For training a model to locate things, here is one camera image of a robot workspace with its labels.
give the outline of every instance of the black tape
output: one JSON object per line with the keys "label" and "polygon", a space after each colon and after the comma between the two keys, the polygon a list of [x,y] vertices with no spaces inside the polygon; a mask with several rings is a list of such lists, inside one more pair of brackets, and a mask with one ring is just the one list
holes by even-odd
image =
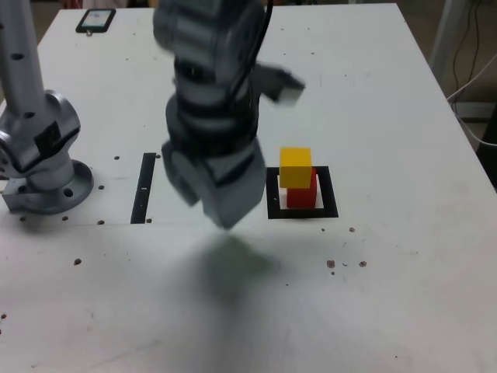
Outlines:
{"label": "black tape", "polygon": [[150,189],[154,177],[155,155],[156,153],[143,154],[137,192],[134,195],[133,212],[131,212],[131,224],[145,223],[148,198],[150,197]]}

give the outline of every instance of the white table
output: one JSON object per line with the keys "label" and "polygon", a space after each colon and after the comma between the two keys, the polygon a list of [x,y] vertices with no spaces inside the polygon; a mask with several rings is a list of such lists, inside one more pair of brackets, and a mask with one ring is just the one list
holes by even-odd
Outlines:
{"label": "white table", "polygon": [[275,9],[260,60],[307,89],[293,109],[262,100],[262,150],[278,166],[310,146],[340,217],[268,221],[264,198],[229,234],[161,162],[153,222],[129,224],[142,155],[168,137],[172,58],[151,10],[93,37],[82,15],[58,14],[40,60],[105,189],[23,223],[0,207],[0,371],[497,370],[497,198],[396,5]]}

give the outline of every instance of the wire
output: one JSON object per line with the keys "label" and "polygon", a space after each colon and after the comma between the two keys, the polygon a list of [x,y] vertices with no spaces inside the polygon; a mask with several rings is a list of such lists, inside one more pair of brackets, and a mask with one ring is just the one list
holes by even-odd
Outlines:
{"label": "wire", "polygon": [[478,10],[480,9],[480,5],[482,2],[483,0],[479,0],[478,4],[476,5],[476,8],[474,8],[474,23],[476,25],[476,51],[474,52],[473,64],[471,65],[471,71],[469,73],[469,78],[467,79],[468,81],[470,81],[471,78],[473,77],[474,67],[476,65],[476,59],[478,58],[478,52],[480,51],[480,25],[478,24]]}
{"label": "wire", "polygon": [[[457,63],[457,56],[459,55],[459,52],[461,51],[461,48],[464,45],[464,41],[466,41],[467,35],[469,34],[469,31],[471,29],[471,10],[473,9],[474,3],[472,2],[469,10],[467,11],[467,26],[466,30],[464,31],[464,35],[459,43],[459,46],[457,47],[456,54],[454,55],[454,59],[452,61],[452,72],[454,74],[454,79],[456,80],[456,91],[459,90],[459,79],[457,78],[457,69],[456,69],[456,63]],[[457,114],[457,96],[454,97],[454,101],[452,102],[452,110]]]}
{"label": "wire", "polygon": [[231,102],[234,102],[234,98],[236,98],[236,95],[238,94],[238,91],[243,85],[243,82],[245,79],[249,76],[250,71],[255,65],[255,62],[257,61],[257,55],[259,54],[259,51],[262,46],[262,42],[264,41],[264,37],[266,36],[267,29],[269,27],[269,22],[271,21],[271,15],[273,14],[273,0],[268,0],[267,2],[267,8],[266,8],[266,18],[264,19],[264,25],[262,25],[262,30],[261,33],[259,34],[259,39],[257,40],[257,43],[255,45],[254,53],[248,60],[248,64],[246,69],[243,71],[242,76],[240,77],[240,80],[237,82],[235,85],[235,88],[233,89],[233,92],[228,95],[228,101],[227,103],[230,104]]}
{"label": "wire", "polygon": [[478,79],[480,77],[480,75],[485,72],[485,70],[488,68],[488,66],[490,66],[492,64],[492,62],[495,61],[496,58],[497,58],[497,54],[495,54],[495,56],[490,59],[490,61],[483,67],[483,69],[472,80],[470,80],[467,84],[463,85],[456,92],[454,92],[453,94],[451,94],[450,96],[448,96],[447,100],[453,98],[459,92],[463,91],[466,87],[468,87],[472,82],[474,82],[476,79]]}
{"label": "wire", "polygon": [[461,117],[459,117],[457,114],[454,114],[454,115],[456,116],[457,120],[459,120],[459,123],[461,123],[467,129],[467,131],[470,133],[470,135],[473,137],[474,140],[478,141],[480,144],[483,144],[483,145],[486,145],[486,146],[492,146],[493,148],[497,148],[497,144],[492,144],[490,142],[486,142],[486,141],[481,140],[476,134],[473,133],[473,131],[461,119]]}

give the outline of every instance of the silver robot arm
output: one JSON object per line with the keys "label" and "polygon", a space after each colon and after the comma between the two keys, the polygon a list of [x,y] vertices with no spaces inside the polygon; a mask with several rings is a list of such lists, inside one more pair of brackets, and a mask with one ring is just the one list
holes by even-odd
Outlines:
{"label": "silver robot arm", "polygon": [[80,123],[72,105],[44,91],[29,0],[0,1],[0,175],[11,211],[56,214],[80,204],[93,187],[86,165],[68,150]]}

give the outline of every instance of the smartphone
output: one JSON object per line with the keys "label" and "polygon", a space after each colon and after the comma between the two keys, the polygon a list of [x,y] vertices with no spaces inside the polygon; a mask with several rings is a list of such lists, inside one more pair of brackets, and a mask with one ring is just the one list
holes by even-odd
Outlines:
{"label": "smartphone", "polygon": [[115,15],[115,9],[88,9],[76,27],[76,32],[105,33]]}

